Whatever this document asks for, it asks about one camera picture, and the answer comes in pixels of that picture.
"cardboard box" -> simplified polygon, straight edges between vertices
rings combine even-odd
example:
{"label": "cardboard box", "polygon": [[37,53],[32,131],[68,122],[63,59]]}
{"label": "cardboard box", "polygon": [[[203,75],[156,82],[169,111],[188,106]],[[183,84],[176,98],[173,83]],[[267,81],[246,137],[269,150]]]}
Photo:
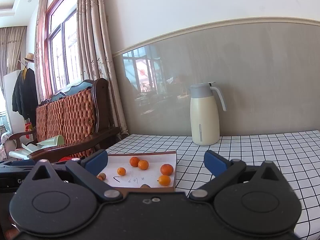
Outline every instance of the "cardboard box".
{"label": "cardboard box", "polygon": [[[134,156],[140,160],[147,160],[149,162],[148,169],[143,171],[138,167],[132,167],[129,161]],[[164,187],[157,180],[162,175],[160,167],[166,163],[173,167],[173,173],[170,175],[170,185]],[[123,195],[128,192],[174,192],[176,187],[176,166],[177,154],[175,151],[110,154],[108,155],[108,164],[101,172],[107,176],[105,182],[119,190]],[[126,170],[124,176],[120,176],[117,173],[117,169],[120,167]],[[149,185],[150,188],[141,188],[143,184]]]}

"wooden armrest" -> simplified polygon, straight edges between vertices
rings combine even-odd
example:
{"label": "wooden armrest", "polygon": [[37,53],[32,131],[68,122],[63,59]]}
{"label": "wooden armrest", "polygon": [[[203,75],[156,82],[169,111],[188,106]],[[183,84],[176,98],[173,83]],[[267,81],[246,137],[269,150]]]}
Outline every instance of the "wooden armrest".
{"label": "wooden armrest", "polygon": [[29,155],[29,158],[35,160],[36,162],[41,159],[47,159],[51,163],[57,162],[62,157],[88,150],[96,146],[104,139],[119,133],[119,131],[119,127],[108,128],[103,131],[88,135],[82,140],[76,141],[74,143],[48,147],[35,151]]}
{"label": "wooden armrest", "polygon": [[29,135],[32,134],[33,136],[36,137],[36,130],[31,130],[31,131],[27,131],[27,132],[17,132],[13,135],[11,135],[8,140],[16,140],[17,142],[17,148],[21,148],[21,142],[20,142],[20,137],[24,136],[24,135]]}

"jug handle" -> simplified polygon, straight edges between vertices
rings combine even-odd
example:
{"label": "jug handle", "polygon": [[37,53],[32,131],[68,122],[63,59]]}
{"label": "jug handle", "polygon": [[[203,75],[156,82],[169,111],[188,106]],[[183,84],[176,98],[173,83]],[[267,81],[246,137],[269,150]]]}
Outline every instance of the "jug handle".
{"label": "jug handle", "polygon": [[227,111],[227,105],[225,103],[225,100],[224,100],[224,97],[223,97],[223,94],[221,92],[221,89],[218,88],[218,87],[210,87],[211,90],[215,90],[217,93],[218,93],[218,96],[220,98],[220,101],[221,101],[221,104],[222,104],[222,109],[223,111]]}

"brown woven cushion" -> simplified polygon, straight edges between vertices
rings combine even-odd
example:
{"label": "brown woven cushion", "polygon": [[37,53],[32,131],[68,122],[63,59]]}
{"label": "brown woven cushion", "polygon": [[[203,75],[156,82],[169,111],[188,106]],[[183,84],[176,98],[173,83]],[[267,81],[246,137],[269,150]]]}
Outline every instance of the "brown woven cushion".
{"label": "brown woven cushion", "polygon": [[[63,137],[65,143],[81,140],[94,131],[95,114],[91,89],[67,96],[64,102]],[[92,149],[74,154],[73,157],[89,156]]]}
{"label": "brown woven cushion", "polygon": [[63,135],[63,99],[48,104],[48,138]]}
{"label": "brown woven cushion", "polygon": [[36,134],[38,142],[48,139],[47,137],[47,111],[48,104],[36,108]]}

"cream-colored pitcher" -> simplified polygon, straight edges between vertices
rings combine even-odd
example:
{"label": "cream-colored pitcher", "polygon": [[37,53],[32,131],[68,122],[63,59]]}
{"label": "cream-colored pitcher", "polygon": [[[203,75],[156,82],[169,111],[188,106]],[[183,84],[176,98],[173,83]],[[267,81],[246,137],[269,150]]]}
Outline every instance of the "cream-colored pitcher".
{"label": "cream-colored pitcher", "polygon": [[220,137],[219,115],[213,90],[218,93],[223,111],[227,110],[223,94],[214,82],[191,85],[190,119],[192,139],[198,145],[215,144]]}

